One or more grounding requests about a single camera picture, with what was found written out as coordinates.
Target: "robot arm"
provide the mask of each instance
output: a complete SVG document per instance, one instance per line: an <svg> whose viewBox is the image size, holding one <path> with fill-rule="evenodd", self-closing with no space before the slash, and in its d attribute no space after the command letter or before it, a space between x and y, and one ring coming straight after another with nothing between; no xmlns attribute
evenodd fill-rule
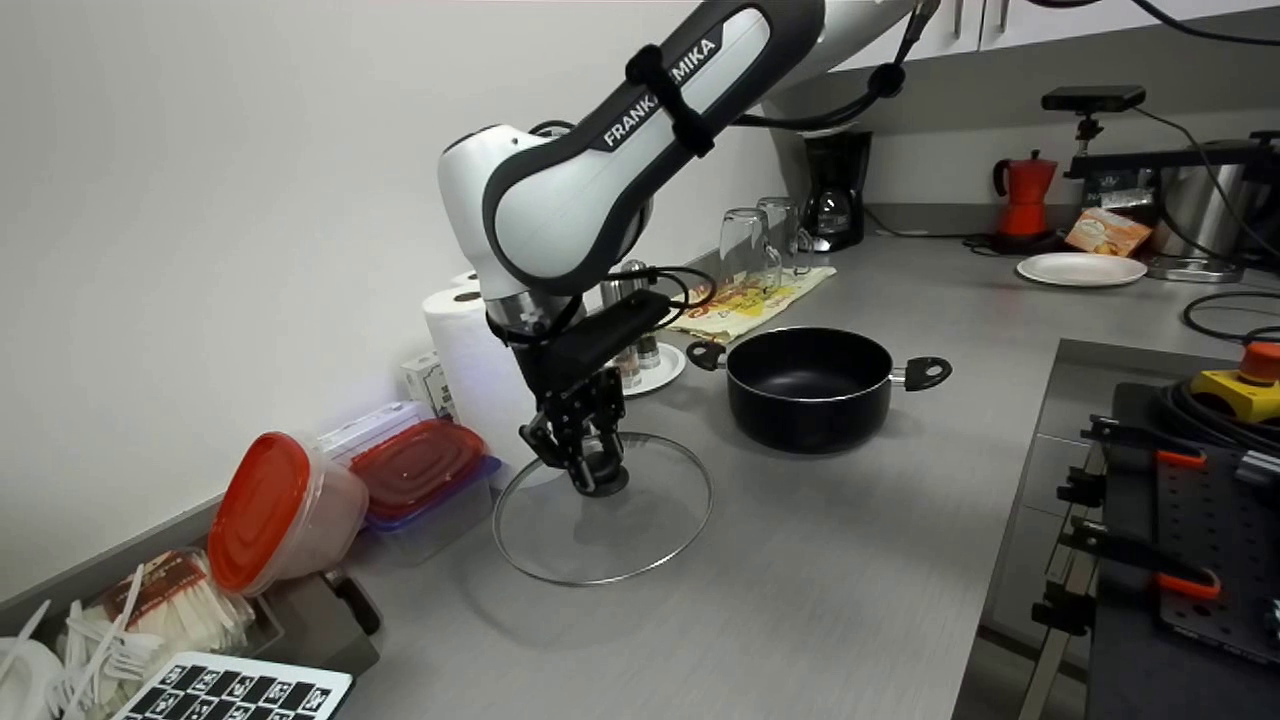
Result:
<svg viewBox="0 0 1280 720"><path fill-rule="evenodd" d="M541 418L523 440L579 493L624 485L619 386L599 371L661 325L670 300L638 291L577 319L577 297L638 242L638 216L715 132L771 87L827 73L916 0L703 0L629 81L565 137L480 127L439 158L439 191L480 271L488 319L519 362Z"/></svg>

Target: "kitchen cabinet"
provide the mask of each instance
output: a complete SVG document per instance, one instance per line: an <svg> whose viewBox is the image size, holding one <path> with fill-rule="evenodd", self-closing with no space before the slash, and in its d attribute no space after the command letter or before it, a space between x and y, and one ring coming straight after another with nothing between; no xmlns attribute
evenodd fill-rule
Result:
<svg viewBox="0 0 1280 720"><path fill-rule="evenodd" d="M1216 0L1216 3L1155 0L1155 10L1163 10L1178 19L1211 19L1211 17L1280 10L1280 0ZM1104 31L1154 29L1154 26L1155 17L1150 17L1134 0L1095 0L1086 10L1042 10L1033 0L939 0L912 62L1052 45L1052 41L1104 37ZM906 37L906 19L892 31L883 31L877 45L845 62L842 73L890 63L900 37Z"/></svg>

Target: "white plate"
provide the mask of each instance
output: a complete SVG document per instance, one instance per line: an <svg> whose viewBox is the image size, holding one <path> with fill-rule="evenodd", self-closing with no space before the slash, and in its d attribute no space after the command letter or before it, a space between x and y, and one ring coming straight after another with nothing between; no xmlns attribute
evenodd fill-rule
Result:
<svg viewBox="0 0 1280 720"><path fill-rule="evenodd" d="M1043 254L1017 266L1017 277L1052 288L1119 288L1150 277L1134 257Z"/></svg>
<svg viewBox="0 0 1280 720"><path fill-rule="evenodd" d="M670 387L679 371L684 371L684 353L673 343L656 343L656 364L629 378L624 395Z"/></svg>

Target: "clear plastic lid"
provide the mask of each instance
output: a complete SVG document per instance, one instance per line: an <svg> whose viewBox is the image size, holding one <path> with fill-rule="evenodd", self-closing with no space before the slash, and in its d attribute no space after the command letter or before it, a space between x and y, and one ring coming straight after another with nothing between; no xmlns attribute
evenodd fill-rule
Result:
<svg viewBox="0 0 1280 720"><path fill-rule="evenodd" d="M494 532L506 556L547 583L619 583L675 560L708 525L703 466L643 433L619 433L629 489L579 495L565 469L532 462L496 495Z"/></svg>

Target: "cooking pot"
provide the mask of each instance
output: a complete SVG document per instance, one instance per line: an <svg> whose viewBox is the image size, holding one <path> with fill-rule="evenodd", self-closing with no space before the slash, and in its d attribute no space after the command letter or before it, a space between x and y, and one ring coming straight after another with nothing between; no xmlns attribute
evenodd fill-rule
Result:
<svg viewBox="0 0 1280 720"><path fill-rule="evenodd" d="M869 440L890 418L892 357L842 329L783 329L738 349L688 343L697 367L730 367L738 426L783 453L833 453ZM939 357L912 357L906 387L925 391L953 378Z"/></svg>

